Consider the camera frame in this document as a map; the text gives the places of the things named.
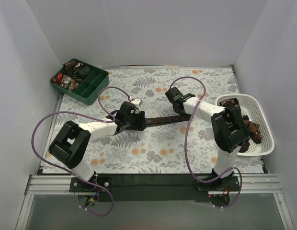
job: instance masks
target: white cable clip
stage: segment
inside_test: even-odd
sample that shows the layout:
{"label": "white cable clip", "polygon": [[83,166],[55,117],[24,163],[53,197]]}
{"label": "white cable clip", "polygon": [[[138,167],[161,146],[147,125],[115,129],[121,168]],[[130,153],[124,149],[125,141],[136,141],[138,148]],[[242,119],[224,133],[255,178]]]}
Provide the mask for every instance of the white cable clip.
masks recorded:
{"label": "white cable clip", "polygon": [[102,120],[103,120],[103,123],[106,124],[106,125],[108,126],[109,124],[106,122],[106,119],[107,119],[107,118],[104,117]]}

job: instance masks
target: black mounting plate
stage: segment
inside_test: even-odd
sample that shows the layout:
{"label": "black mounting plate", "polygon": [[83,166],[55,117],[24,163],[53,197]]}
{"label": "black mounting plate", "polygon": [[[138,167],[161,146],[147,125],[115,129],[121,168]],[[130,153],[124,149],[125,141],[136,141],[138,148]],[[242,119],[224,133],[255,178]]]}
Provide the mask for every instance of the black mounting plate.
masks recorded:
{"label": "black mounting plate", "polygon": [[[230,186],[231,191],[239,191],[240,185],[238,181],[238,177],[233,176],[231,180],[228,182],[228,186],[226,187],[228,190],[228,187]],[[199,192],[211,192],[211,191],[218,191],[217,189],[212,189],[206,186],[206,184],[202,183],[196,183],[197,190]]]}
{"label": "black mounting plate", "polygon": [[[97,177],[96,183],[102,187],[105,187],[105,183],[108,183],[108,186],[105,188],[108,191],[111,191],[111,186],[112,186],[112,178],[111,177]],[[76,177],[73,177],[71,179],[69,191],[71,193],[87,193],[87,192],[95,193],[98,191],[98,188],[95,187],[92,190],[85,189],[83,186],[81,186],[80,181]]]}

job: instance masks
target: glass panel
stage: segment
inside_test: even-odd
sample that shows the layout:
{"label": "glass panel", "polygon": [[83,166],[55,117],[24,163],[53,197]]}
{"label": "glass panel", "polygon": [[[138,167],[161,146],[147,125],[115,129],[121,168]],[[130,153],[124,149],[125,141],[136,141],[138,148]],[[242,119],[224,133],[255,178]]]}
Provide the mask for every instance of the glass panel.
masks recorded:
{"label": "glass panel", "polygon": [[[99,203],[94,209],[105,212],[109,205]],[[273,194],[241,194],[223,211],[194,201],[115,202],[103,218],[78,208],[76,195],[35,195],[26,229],[283,230],[284,226]]]}

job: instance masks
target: metal extrusion frame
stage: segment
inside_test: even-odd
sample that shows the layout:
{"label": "metal extrusion frame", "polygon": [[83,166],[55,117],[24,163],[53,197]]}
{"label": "metal extrusion frame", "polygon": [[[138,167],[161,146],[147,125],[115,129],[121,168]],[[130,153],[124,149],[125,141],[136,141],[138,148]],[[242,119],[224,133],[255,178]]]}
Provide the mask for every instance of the metal extrusion frame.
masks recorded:
{"label": "metal extrusion frame", "polygon": [[[99,174],[100,176],[111,176],[111,174]],[[168,177],[176,176],[178,174],[169,174]],[[23,230],[29,218],[30,209],[32,206],[34,195],[93,195],[94,193],[71,193],[69,191],[71,175],[42,175],[30,176],[25,191],[23,206],[19,215],[16,230]],[[285,230],[293,230],[293,224],[283,197],[282,187],[279,183],[276,174],[255,173],[242,175],[242,194],[274,194],[275,202],[277,204]],[[217,194],[219,192],[209,192],[209,194]]]}

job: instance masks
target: small item in tray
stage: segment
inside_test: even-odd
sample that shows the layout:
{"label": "small item in tray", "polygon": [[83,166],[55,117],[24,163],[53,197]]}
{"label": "small item in tray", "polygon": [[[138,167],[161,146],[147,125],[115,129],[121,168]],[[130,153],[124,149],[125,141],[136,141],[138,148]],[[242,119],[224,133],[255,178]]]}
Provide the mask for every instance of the small item in tray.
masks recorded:
{"label": "small item in tray", "polygon": [[68,90],[73,92],[74,90],[76,90],[77,86],[79,86],[79,83],[77,83],[75,80],[72,79],[72,82],[69,85]]}
{"label": "small item in tray", "polygon": [[62,88],[68,89],[69,86],[70,86],[70,84],[71,84],[71,82],[72,82],[72,78],[71,77],[69,77],[67,75],[63,75],[62,82],[61,82],[60,86]]}
{"label": "small item in tray", "polygon": [[256,124],[252,121],[246,121],[244,120],[244,124],[246,125],[246,127],[248,128],[248,130],[251,132],[251,133],[256,133],[259,129],[259,124]]}
{"label": "small item in tray", "polygon": [[84,66],[77,70],[78,77],[81,79],[86,79],[86,77],[91,73],[91,69],[88,66]]}
{"label": "small item in tray", "polygon": [[239,104],[239,101],[237,98],[231,98],[231,99],[221,101],[221,102],[219,102],[219,105],[223,106],[223,107],[229,107],[229,106],[233,105],[239,109],[239,112],[241,114],[241,108],[240,108],[240,104]]}
{"label": "small item in tray", "polygon": [[260,144],[262,142],[263,135],[258,130],[256,133],[250,133],[250,137],[256,144]]}
{"label": "small item in tray", "polygon": [[241,146],[239,152],[246,152],[247,150],[249,150],[249,147],[250,147],[250,143],[249,143],[249,140],[250,140],[250,137],[248,137],[244,144]]}
{"label": "small item in tray", "polygon": [[77,77],[72,77],[74,81],[76,81],[78,84],[81,84],[83,82],[83,79],[77,78]]}
{"label": "small item in tray", "polygon": [[59,85],[62,82],[63,74],[58,73],[57,76],[53,78],[53,83]]}
{"label": "small item in tray", "polygon": [[248,121],[250,118],[249,118],[249,116],[244,115],[244,116],[242,116],[242,119],[245,120],[245,121]]}
{"label": "small item in tray", "polygon": [[75,68],[76,65],[77,65],[77,62],[73,60],[63,64],[63,67],[67,73],[70,73],[72,72],[72,70]]}
{"label": "small item in tray", "polygon": [[74,67],[74,69],[73,69],[73,74],[75,75],[75,76],[79,76],[79,74],[78,74],[78,70],[80,69],[80,68],[82,68],[84,66],[84,64],[83,63],[81,63],[81,62],[79,62],[79,63],[77,63],[77,65]]}

